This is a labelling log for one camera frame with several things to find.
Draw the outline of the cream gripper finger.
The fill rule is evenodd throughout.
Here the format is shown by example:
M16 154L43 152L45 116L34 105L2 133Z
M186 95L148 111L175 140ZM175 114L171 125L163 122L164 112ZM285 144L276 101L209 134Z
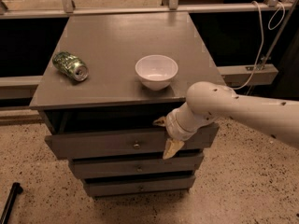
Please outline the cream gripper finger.
M184 142L173 138L168 138L165 143L163 159L167 160L174 157L184 146Z
M154 126L164 127L166 123L166 117L160 117L152 122Z

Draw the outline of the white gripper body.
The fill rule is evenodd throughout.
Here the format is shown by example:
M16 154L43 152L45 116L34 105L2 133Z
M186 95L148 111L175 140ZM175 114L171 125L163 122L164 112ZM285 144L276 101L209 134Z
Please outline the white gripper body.
M180 141L190 139L197 132L193 115L179 109L174 109L166 116L165 127L170 137Z

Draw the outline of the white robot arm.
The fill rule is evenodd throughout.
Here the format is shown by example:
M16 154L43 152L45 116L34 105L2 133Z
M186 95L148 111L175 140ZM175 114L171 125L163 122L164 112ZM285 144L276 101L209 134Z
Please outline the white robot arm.
M292 147L299 148L299 102L235 93L210 82L191 85L183 105L153 121L166 128L163 158L174 157L197 131L218 118L235 120Z

